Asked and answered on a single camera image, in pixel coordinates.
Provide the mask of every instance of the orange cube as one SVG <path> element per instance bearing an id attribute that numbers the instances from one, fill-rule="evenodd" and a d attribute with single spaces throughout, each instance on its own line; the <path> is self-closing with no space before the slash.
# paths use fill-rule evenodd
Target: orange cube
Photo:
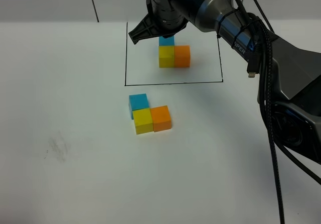
<path id="1" fill-rule="evenodd" d="M 175 67 L 190 67 L 191 51 L 189 46 L 175 46 Z"/>
<path id="2" fill-rule="evenodd" d="M 150 109 L 154 132 L 169 130 L 172 128 L 172 119 L 167 106 Z"/>

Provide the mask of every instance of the black rectangle outline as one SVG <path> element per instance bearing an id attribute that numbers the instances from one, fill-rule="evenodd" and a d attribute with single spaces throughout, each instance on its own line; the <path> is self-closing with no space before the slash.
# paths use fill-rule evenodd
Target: black rectangle outline
<path id="1" fill-rule="evenodd" d="M 221 60 L 221 51 L 220 51 L 220 44 L 219 38 L 217 38 L 217 45 L 219 49 L 219 57 L 220 57 L 220 66 L 221 66 L 221 74 L 222 74 L 222 81 L 211 81 L 211 82 L 176 82 L 176 83 L 151 83 L 151 84 L 129 84 L 127 85 L 127 51 L 128 51 L 128 22 L 126 24 L 126 60 L 125 60 L 125 87 L 128 86 L 157 86 L 157 85 L 178 85 L 178 84 L 200 84 L 200 83 L 219 83 L 224 82 L 223 80 L 223 69 L 222 69 L 222 60 Z"/>

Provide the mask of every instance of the white wall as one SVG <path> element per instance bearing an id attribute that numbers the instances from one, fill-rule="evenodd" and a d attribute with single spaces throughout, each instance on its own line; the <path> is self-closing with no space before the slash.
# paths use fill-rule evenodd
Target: white wall
<path id="1" fill-rule="evenodd" d="M 96 21 L 96 16 L 91 0 L 0 0 L 0 21 Z"/>
<path id="2" fill-rule="evenodd" d="M 258 0 L 268 19 L 321 19 L 321 0 Z M 253 0 L 244 1 L 248 12 L 258 14 Z"/>
<path id="3" fill-rule="evenodd" d="M 140 21 L 146 0 L 94 0 L 100 21 Z"/>
<path id="4" fill-rule="evenodd" d="M 100 21 L 140 21 L 145 0 L 94 0 Z M 259 0 L 269 19 L 321 19 L 321 0 Z M 253 0 L 247 11 L 258 13 Z M 95 21 L 91 0 L 0 0 L 0 21 Z"/>

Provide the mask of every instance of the wooden block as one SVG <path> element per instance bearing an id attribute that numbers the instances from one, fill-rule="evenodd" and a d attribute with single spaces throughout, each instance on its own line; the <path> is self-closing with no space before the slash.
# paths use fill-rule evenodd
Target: wooden block
<path id="1" fill-rule="evenodd" d="M 191 51 L 189 46 L 174 46 L 175 50 L 175 67 L 190 67 Z"/>
<path id="2" fill-rule="evenodd" d="M 132 115 L 134 116 L 136 134 L 140 135 L 153 131 L 152 118 L 149 108 L 135 110 L 132 112 Z"/>
<path id="3" fill-rule="evenodd" d="M 174 46 L 158 47 L 159 67 L 174 67 Z"/>
<path id="4" fill-rule="evenodd" d="M 132 120 L 134 119 L 132 112 L 143 108 L 149 108 L 146 93 L 129 96 L 129 111 Z"/>
<path id="5" fill-rule="evenodd" d="M 172 119 L 167 106 L 150 109 L 154 132 L 169 130 L 172 128 Z"/>
<path id="6" fill-rule="evenodd" d="M 160 46 L 174 46 L 175 45 L 174 36 L 168 37 L 168 38 L 159 37 L 159 45 Z"/>

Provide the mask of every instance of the cable connector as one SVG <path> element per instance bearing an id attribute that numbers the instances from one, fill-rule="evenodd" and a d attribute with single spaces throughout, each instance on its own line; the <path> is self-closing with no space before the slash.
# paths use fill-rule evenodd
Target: cable connector
<path id="1" fill-rule="evenodd" d="M 261 65 L 261 53 L 255 51 L 253 52 L 248 61 L 247 73 L 249 77 L 255 77 L 255 74 L 259 73 Z"/>

